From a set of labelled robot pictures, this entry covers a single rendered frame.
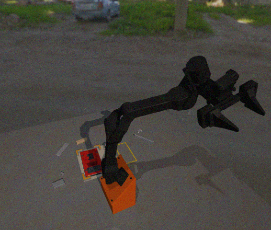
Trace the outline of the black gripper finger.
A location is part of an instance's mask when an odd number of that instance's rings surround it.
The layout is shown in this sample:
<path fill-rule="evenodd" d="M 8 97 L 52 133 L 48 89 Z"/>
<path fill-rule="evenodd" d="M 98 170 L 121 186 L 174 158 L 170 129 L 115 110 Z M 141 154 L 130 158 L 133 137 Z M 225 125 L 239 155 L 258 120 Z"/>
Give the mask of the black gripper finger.
<path fill-rule="evenodd" d="M 235 126 L 230 120 L 228 120 L 224 115 L 220 112 L 218 108 L 212 110 L 209 113 L 209 127 L 219 127 L 227 130 L 233 130 L 238 132 L 239 128 Z"/>
<path fill-rule="evenodd" d="M 249 90 L 247 90 L 244 106 L 264 116 L 265 111 L 263 110 L 262 106 L 258 103 L 255 97 L 255 92 L 256 92 L 255 87 L 252 87 Z"/>

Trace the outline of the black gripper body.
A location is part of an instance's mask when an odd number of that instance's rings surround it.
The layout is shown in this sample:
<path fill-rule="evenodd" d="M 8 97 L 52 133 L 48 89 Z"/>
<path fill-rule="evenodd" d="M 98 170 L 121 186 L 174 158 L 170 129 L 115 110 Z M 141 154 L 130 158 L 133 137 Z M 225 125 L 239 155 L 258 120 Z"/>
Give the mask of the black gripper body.
<path fill-rule="evenodd" d="M 245 103 L 245 98 L 246 98 L 246 92 L 252 87 L 258 88 L 258 83 L 256 83 L 253 80 L 249 80 L 246 83 L 243 83 L 242 85 L 239 86 L 239 93 L 233 95 L 233 91 L 229 90 L 225 94 L 223 94 L 220 99 L 220 102 L 216 101 L 212 94 L 210 93 L 209 89 L 213 86 L 214 82 L 209 84 L 204 92 L 203 92 L 203 97 L 207 100 L 207 105 L 200 108 L 197 110 L 197 119 L 198 119 L 198 124 L 202 128 L 207 128 L 209 126 L 209 113 L 218 108 L 220 111 L 225 110 L 226 108 L 232 106 L 236 102 L 241 101 L 242 103 Z M 256 96 L 255 92 L 255 96 Z M 216 96 L 217 98 L 220 98 L 219 96 Z M 212 105 L 210 105 L 212 104 Z"/>

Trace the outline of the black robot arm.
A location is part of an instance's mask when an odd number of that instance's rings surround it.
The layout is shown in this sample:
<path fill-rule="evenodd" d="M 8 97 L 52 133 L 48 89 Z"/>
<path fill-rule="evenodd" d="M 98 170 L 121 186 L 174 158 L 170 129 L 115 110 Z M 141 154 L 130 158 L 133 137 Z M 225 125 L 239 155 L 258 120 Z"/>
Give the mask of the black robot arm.
<path fill-rule="evenodd" d="M 238 73 L 230 69 L 217 81 L 213 81 L 210 79 L 211 73 L 206 58 L 203 56 L 190 58 L 182 71 L 185 76 L 180 84 L 166 94 L 131 103 L 125 102 L 105 118 L 106 147 L 101 169 L 106 184 L 117 182 L 122 186 L 129 176 L 123 167 L 118 168 L 116 151 L 118 143 L 122 141 L 134 118 L 168 109 L 177 111 L 190 109 L 195 105 L 198 95 L 203 97 L 205 88 L 213 82 L 209 91 L 218 102 L 220 102 L 220 96 L 229 90 L 236 91 L 234 84 L 239 78 Z M 122 115 L 123 117 L 120 119 Z"/>

